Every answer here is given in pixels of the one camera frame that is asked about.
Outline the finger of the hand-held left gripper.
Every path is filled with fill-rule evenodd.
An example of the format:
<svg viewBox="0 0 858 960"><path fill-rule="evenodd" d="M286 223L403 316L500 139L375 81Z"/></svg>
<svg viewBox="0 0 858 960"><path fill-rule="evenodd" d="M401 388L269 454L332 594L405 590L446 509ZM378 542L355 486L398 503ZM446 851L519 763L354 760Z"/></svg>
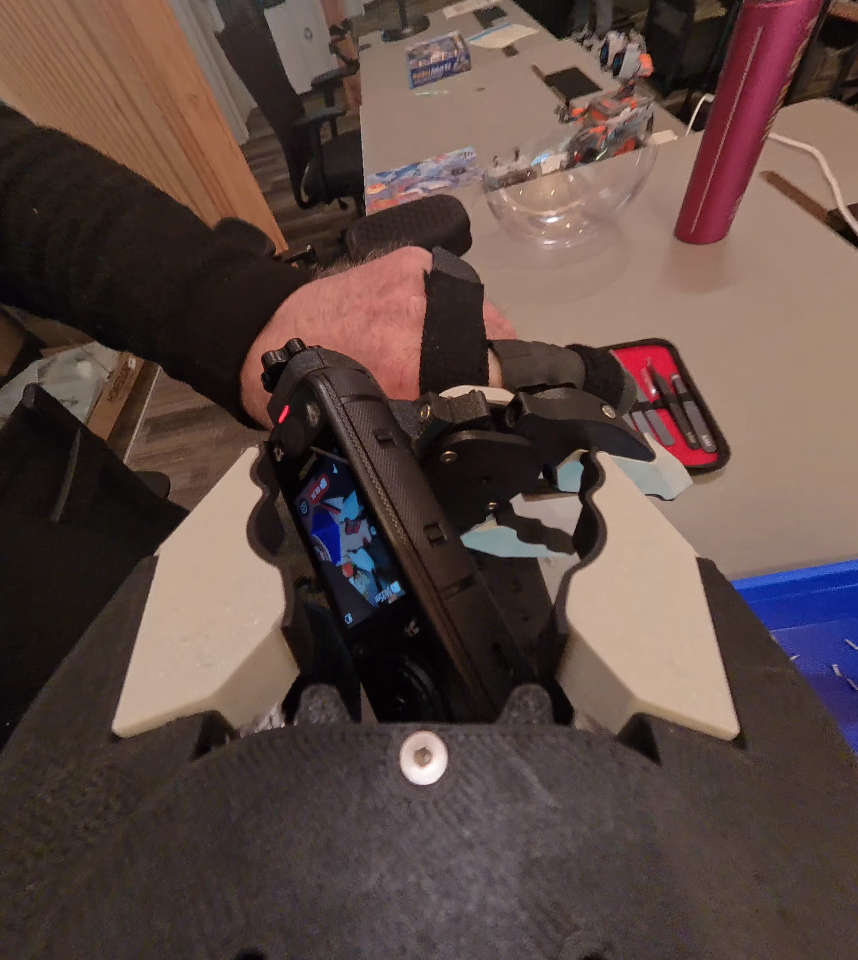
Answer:
<svg viewBox="0 0 858 960"><path fill-rule="evenodd" d="M557 559L575 556L572 534L577 501L511 501L511 514L495 515L462 535L469 549L501 558Z"/></svg>
<svg viewBox="0 0 858 960"><path fill-rule="evenodd" d="M574 495L579 491L581 456L581 451L572 454L556 469L556 487L561 492ZM613 456L603 451L599 452L599 458L615 463L648 497L675 500L693 486L692 477L685 466L667 450L656 450L653 460L649 462Z"/></svg>

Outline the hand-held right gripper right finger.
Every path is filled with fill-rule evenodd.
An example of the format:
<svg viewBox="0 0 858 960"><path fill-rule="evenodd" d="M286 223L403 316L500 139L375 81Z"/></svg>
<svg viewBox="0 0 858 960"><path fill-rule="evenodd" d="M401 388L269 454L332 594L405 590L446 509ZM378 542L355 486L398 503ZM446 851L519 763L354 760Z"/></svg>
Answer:
<svg viewBox="0 0 858 960"><path fill-rule="evenodd" d="M734 739L740 724L696 552L612 456L584 459L599 479L579 497L603 539L556 596L561 689L613 734L645 714Z"/></svg>

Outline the scattered small metal bolts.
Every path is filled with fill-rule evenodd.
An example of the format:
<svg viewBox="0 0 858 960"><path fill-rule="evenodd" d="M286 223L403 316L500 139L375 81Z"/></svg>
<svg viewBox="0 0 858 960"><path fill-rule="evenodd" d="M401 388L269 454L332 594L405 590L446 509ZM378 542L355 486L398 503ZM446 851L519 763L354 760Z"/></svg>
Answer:
<svg viewBox="0 0 858 960"><path fill-rule="evenodd" d="M858 693L858 631L854 627L784 629L771 635L813 687Z"/></svg>

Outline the grey tweezers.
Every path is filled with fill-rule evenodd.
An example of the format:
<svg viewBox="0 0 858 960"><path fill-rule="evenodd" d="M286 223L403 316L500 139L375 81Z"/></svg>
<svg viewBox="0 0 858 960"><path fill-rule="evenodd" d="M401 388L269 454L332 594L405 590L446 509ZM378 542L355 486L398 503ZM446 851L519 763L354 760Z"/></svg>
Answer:
<svg viewBox="0 0 858 960"><path fill-rule="evenodd" d="M664 448L669 449L675 444L674 436L655 408L633 409L627 417L638 432L655 438Z"/></svg>

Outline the cardboard box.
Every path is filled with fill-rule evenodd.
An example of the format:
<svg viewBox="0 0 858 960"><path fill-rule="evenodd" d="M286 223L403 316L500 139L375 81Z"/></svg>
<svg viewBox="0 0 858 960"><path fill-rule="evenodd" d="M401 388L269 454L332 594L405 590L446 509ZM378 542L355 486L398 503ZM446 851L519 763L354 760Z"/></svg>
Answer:
<svg viewBox="0 0 858 960"><path fill-rule="evenodd" d="M115 366L86 419L88 430L109 444L113 433L122 423L123 432L128 430L127 436L131 437L159 369L158 364L126 351L119 352Z"/></svg>

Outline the white plastic bag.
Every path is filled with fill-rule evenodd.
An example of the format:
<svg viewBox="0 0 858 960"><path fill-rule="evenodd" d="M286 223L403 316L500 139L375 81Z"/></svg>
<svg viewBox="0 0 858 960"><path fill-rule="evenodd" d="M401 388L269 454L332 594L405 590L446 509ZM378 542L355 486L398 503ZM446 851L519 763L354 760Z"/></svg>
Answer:
<svg viewBox="0 0 858 960"><path fill-rule="evenodd" d="M34 361L0 390L0 418L8 418L28 386L39 386L80 422L95 408L120 354L90 342Z"/></svg>

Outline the brown wooden strip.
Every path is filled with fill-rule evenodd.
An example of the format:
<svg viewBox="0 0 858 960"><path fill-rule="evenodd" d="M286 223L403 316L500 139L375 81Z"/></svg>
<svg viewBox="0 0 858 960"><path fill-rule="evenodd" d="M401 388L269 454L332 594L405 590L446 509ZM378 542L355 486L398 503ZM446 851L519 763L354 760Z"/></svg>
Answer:
<svg viewBox="0 0 858 960"><path fill-rule="evenodd" d="M814 198L804 193L780 174L777 174L775 171L767 170L762 171L759 176L766 184L772 186L777 192L779 192L783 197L787 198L796 207L799 207L805 211L818 222L835 228L835 221L829 210L821 206Z"/></svg>

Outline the colourful flat toy package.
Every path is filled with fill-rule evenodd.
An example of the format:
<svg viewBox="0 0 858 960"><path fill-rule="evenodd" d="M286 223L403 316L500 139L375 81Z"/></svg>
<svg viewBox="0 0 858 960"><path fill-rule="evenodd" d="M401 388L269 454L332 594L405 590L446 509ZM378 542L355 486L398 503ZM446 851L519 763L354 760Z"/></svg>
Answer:
<svg viewBox="0 0 858 960"><path fill-rule="evenodd" d="M483 166L472 147L367 174L363 194L365 214L373 215L437 193L472 186L482 178Z"/></svg>

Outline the small grey toy part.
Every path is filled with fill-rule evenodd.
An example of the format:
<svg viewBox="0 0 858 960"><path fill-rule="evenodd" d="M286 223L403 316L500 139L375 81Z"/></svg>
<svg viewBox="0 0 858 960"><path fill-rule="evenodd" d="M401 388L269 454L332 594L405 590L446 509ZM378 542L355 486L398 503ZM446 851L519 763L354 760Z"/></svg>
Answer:
<svg viewBox="0 0 858 960"><path fill-rule="evenodd" d="M520 186L541 176L540 165L530 156L515 151L496 155L483 172L483 188L497 191Z"/></svg>

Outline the pink metal bottle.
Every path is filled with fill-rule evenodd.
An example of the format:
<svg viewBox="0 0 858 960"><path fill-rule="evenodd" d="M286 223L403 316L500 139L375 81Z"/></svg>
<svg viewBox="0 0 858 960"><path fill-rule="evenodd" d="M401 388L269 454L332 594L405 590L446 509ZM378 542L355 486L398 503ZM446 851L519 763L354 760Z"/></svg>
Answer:
<svg viewBox="0 0 858 960"><path fill-rule="evenodd" d="M742 4L675 223L678 241L707 246L729 233L821 7Z"/></svg>

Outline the black office chair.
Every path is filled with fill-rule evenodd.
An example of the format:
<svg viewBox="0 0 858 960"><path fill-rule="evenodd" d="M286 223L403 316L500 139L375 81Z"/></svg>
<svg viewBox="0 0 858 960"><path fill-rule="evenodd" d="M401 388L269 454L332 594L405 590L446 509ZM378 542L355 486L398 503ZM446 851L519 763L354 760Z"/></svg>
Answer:
<svg viewBox="0 0 858 960"><path fill-rule="evenodd" d="M223 23L216 40L281 144L296 204L310 210L335 202L346 210L351 200L363 215L362 135L358 129L339 132L339 118L348 108L336 102L337 90L360 70L359 62L339 48L349 38L350 22L329 29L330 51L340 66L311 80L311 90L324 99L324 108L312 114L288 77L267 23L266 4L216 1L215 7Z"/></svg>

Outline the small black square pad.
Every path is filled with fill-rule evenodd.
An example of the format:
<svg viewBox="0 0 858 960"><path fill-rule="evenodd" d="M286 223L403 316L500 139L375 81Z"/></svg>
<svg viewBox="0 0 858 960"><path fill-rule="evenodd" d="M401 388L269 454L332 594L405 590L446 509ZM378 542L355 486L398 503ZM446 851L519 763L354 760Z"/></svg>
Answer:
<svg viewBox="0 0 858 960"><path fill-rule="evenodd" d="M601 87L578 66L570 66L545 74L543 82L555 92L557 98L564 102L571 102L601 91Z"/></svg>

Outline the white orange toy blaster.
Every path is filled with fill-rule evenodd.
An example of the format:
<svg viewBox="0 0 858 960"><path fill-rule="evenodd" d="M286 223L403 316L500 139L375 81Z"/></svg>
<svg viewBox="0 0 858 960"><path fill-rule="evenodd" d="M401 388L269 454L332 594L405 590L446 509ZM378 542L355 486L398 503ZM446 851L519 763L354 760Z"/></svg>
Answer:
<svg viewBox="0 0 858 960"><path fill-rule="evenodd" d="M636 31L608 31L598 50L603 71L622 82L647 79L653 71L646 42Z"/></svg>

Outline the white blue paper sheet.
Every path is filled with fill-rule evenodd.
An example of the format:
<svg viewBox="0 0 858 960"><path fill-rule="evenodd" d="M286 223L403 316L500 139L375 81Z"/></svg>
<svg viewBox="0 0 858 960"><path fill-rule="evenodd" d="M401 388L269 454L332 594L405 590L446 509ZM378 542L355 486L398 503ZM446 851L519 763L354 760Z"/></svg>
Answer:
<svg viewBox="0 0 858 960"><path fill-rule="evenodd" d="M484 50L504 50L527 37L538 34L539 29L536 27L507 22L471 35L468 38L468 43Z"/></svg>

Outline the white cabinet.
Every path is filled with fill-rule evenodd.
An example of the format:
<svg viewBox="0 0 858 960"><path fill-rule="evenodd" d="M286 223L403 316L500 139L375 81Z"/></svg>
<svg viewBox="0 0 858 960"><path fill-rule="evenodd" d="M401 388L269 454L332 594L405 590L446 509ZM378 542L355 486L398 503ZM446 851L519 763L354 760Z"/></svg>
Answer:
<svg viewBox="0 0 858 960"><path fill-rule="evenodd" d="M268 1L265 18L297 94L310 92L314 78L338 67L319 1Z"/></svg>

